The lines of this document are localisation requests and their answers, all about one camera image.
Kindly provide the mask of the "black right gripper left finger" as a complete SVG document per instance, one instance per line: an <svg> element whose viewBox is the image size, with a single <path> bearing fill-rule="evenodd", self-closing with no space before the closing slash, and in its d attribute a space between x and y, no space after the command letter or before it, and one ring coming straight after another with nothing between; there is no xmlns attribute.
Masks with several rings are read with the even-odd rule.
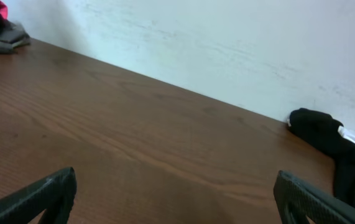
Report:
<svg viewBox="0 0 355 224"><path fill-rule="evenodd" d="M29 223L42 214L39 223L66 224L77 191L72 167L60 169L23 189L0 199L0 224Z"/></svg>

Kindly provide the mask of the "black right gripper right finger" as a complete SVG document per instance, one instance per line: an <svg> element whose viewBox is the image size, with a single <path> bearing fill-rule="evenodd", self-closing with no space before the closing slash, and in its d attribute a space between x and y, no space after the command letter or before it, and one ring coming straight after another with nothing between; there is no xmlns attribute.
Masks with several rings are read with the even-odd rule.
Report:
<svg viewBox="0 0 355 224"><path fill-rule="evenodd" d="M283 224L355 224L355 208L281 170L274 198Z"/></svg>

